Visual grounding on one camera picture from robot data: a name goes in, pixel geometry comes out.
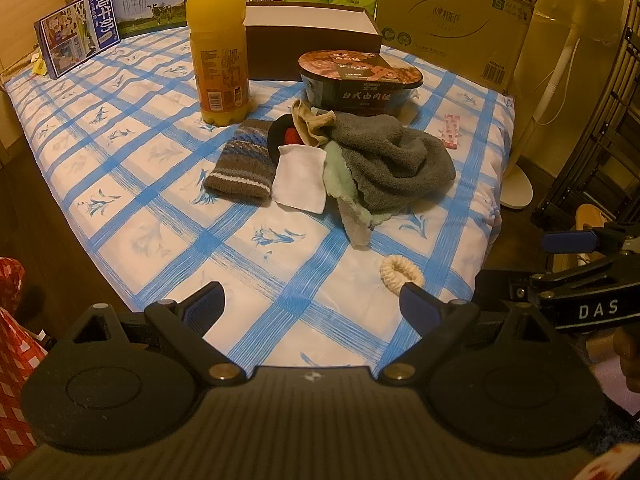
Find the cream hair scrunchie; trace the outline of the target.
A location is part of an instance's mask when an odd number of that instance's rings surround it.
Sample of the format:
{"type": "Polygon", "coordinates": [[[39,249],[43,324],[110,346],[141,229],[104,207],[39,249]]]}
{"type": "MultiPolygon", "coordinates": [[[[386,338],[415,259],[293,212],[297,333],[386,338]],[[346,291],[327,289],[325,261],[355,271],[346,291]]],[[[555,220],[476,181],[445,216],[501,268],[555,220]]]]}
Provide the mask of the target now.
{"type": "Polygon", "coordinates": [[[380,278],[385,287],[398,296],[407,283],[423,287],[425,278],[421,270],[402,255],[389,255],[380,265],[380,278]]]}

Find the light green cloth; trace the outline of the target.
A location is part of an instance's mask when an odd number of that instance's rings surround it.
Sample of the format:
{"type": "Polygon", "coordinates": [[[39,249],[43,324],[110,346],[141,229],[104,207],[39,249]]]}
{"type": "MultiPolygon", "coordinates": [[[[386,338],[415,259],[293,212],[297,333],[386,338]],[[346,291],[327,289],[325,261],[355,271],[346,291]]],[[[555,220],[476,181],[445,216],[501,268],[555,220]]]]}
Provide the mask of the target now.
{"type": "Polygon", "coordinates": [[[352,178],[340,146],[329,142],[324,148],[326,161],[323,168],[323,183],[326,194],[337,201],[338,212],[349,239],[355,248],[366,248],[375,226],[392,218],[398,209],[371,212],[361,203],[356,182],[352,178]]]}

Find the striped brown knit hat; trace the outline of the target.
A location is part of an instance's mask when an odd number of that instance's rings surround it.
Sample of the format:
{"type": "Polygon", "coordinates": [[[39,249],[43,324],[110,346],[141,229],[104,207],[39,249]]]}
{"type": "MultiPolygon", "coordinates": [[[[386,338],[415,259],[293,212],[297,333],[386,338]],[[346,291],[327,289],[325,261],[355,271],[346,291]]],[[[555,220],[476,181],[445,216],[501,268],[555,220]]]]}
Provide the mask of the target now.
{"type": "Polygon", "coordinates": [[[270,200],[276,165],[268,153],[271,122],[247,119],[224,144],[216,165],[204,180],[206,191],[263,203],[270,200]]]}

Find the grey fluffy towel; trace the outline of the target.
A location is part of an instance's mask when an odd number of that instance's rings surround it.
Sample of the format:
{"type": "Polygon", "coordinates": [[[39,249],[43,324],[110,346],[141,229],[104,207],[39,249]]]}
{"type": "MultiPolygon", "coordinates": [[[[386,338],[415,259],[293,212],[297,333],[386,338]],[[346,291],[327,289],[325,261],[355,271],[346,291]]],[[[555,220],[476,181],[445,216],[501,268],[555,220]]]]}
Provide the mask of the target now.
{"type": "Polygon", "coordinates": [[[331,139],[341,148],[363,205],[401,209],[448,188],[456,177],[442,140],[390,115],[335,114],[331,139]]]}

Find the white cloth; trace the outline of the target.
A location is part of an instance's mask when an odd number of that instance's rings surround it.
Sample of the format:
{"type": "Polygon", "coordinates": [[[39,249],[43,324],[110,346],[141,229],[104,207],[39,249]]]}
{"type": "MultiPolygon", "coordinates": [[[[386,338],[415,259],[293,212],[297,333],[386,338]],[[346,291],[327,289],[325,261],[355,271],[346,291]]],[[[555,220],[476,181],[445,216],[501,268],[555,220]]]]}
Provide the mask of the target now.
{"type": "Polygon", "coordinates": [[[279,153],[272,199],[281,206],[322,214],[326,206],[323,182],[326,152],[304,144],[285,144],[280,146],[279,153]]]}

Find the beige sock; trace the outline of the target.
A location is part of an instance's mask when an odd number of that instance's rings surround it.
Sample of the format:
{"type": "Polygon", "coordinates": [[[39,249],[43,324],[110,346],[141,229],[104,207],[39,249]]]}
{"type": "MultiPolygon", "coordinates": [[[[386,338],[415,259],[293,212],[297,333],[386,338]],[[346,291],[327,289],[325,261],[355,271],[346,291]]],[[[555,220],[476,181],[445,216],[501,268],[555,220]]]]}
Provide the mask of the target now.
{"type": "Polygon", "coordinates": [[[302,100],[296,100],[291,106],[294,127],[303,144],[312,148],[322,148],[330,140],[330,133],[336,123],[333,110],[314,114],[302,100]]]}

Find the dark metal rack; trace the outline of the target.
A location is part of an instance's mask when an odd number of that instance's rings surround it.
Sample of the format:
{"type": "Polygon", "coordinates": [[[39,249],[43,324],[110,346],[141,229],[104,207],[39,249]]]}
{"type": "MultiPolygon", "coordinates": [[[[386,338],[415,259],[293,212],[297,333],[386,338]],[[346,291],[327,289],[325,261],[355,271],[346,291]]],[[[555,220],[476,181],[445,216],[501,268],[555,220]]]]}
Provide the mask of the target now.
{"type": "Polygon", "coordinates": [[[639,0],[630,0],[615,62],[576,148],[530,218],[567,230],[582,204],[639,221],[639,0]]]}

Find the red checked bag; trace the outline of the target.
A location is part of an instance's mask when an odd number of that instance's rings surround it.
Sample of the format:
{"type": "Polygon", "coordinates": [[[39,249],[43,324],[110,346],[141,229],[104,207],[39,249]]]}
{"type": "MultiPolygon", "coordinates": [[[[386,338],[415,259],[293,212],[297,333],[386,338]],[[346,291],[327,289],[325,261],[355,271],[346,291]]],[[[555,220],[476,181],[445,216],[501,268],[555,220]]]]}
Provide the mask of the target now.
{"type": "Polygon", "coordinates": [[[21,394],[26,380],[47,355],[38,340],[25,330],[14,314],[23,296],[25,271],[17,260],[1,258],[1,471],[8,471],[36,446],[26,422],[21,394]]]}

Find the pink small packet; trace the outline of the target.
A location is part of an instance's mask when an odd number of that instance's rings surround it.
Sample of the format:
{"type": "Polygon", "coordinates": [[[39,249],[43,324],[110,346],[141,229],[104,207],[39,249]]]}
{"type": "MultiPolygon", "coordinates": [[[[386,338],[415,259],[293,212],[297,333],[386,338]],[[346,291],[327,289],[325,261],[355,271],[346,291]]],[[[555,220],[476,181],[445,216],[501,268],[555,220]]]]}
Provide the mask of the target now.
{"type": "Polygon", "coordinates": [[[440,138],[446,148],[455,150],[458,147],[458,137],[460,128],[460,117],[454,114],[446,114],[444,126],[440,130],[440,138]]]}

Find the black round red item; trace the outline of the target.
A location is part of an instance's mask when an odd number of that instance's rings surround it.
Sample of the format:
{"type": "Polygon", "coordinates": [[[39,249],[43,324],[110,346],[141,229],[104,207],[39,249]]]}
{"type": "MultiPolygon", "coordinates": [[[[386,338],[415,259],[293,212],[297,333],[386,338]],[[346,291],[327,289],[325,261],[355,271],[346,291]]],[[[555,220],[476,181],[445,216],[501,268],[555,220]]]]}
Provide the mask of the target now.
{"type": "Polygon", "coordinates": [[[280,146],[303,144],[291,114],[285,114],[271,124],[267,144],[269,156],[275,165],[278,164],[280,158],[280,146]]]}

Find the white standing fan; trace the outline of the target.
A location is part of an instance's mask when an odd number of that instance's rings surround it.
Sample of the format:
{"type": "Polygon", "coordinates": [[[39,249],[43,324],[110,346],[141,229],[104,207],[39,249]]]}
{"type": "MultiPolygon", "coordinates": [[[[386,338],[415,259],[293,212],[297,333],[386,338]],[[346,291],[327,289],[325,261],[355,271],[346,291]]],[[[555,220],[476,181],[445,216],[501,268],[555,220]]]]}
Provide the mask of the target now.
{"type": "Polygon", "coordinates": [[[557,177],[596,108],[622,38],[629,0],[535,0],[510,92],[513,146],[501,203],[524,209],[537,170],[557,177]]]}

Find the large brown cardboard box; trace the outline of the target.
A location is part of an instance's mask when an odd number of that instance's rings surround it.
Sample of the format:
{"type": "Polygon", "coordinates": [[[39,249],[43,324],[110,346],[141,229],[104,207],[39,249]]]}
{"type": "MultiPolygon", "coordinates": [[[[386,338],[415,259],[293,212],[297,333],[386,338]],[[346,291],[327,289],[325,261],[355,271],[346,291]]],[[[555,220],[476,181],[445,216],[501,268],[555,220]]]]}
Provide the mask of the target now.
{"type": "Polygon", "coordinates": [[[506,93],[535,0],[378,0],[383,44],[506,93]]]}

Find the black instant rice bowl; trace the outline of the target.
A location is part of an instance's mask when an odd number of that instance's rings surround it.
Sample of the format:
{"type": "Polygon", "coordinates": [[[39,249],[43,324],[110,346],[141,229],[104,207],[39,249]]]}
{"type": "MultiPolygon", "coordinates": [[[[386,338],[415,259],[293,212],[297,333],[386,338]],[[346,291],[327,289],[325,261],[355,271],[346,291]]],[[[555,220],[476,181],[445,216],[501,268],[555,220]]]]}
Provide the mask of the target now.
{"type": "Polygon", "coordinates": [[[312,107],[355,115],[397,116],[423,84],[420,70],[383,53],[311,51],[298,68],[312,107]]]}

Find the brown open cardboard box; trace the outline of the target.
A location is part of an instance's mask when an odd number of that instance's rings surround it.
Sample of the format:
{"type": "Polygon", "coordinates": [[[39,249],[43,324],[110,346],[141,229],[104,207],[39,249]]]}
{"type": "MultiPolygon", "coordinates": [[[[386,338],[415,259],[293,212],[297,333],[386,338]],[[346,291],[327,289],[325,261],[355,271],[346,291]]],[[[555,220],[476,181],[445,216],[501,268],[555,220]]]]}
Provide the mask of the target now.
{"type": "Polygon", "coordinates": [[[246,8],[248,76],[299,80],[298,58],[317,50],[378,53],[382,39],[365,10],[295,2],[253,2],[246,8]]]}

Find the orange juice bottle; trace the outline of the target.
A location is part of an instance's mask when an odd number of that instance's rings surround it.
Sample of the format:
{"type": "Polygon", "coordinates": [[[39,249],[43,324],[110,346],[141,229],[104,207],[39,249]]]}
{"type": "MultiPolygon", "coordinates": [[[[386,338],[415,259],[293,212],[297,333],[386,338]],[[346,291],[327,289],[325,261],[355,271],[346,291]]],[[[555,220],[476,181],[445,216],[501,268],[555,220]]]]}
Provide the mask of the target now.
{"type": "Polygon", "coordinates": [[[245,0],[186,0],[186,24],[204,122],[242,122],[250,107],[245,0]]]}

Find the cow picture milk box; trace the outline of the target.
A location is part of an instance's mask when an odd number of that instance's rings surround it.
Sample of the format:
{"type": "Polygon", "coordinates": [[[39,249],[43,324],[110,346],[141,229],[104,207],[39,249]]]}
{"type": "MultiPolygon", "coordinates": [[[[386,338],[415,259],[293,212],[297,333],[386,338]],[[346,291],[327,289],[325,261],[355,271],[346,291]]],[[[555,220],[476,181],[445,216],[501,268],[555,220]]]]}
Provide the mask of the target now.
{"type": "Polygon", "coordinates": [[[186,26],[186,0],[113,0],[122,38],[186,26]]]}

